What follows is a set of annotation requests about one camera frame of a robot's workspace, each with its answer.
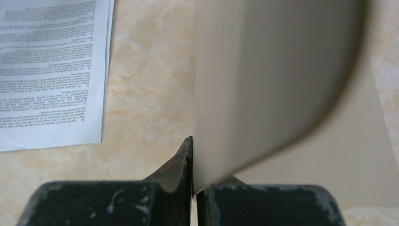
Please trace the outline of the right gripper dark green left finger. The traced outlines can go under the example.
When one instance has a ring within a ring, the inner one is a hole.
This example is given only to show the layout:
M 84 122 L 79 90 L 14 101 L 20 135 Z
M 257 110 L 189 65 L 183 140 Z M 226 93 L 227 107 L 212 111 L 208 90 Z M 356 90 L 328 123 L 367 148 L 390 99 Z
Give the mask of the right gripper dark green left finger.
M 29 198 L 19 226 L 187 226 L 192 137 L 143 180 L 51 181 Z

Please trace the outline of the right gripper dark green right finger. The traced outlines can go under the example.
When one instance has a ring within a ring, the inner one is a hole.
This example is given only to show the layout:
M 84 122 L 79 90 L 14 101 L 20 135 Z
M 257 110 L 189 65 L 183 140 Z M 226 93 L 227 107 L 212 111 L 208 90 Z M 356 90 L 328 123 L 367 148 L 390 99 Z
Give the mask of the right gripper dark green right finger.
M 344 226 L 334 197 L 316 185 L 249 185 L 230 177 L 197 194 L 200 226 Z

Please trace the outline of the printed white paper sheets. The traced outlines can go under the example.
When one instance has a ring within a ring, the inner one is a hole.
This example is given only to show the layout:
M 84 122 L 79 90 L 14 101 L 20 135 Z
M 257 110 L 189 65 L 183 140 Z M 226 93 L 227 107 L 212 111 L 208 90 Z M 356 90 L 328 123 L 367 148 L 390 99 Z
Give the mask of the printed white paper sheets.
M 0 149 L 102 140 L 114 1 L 0 3 Z

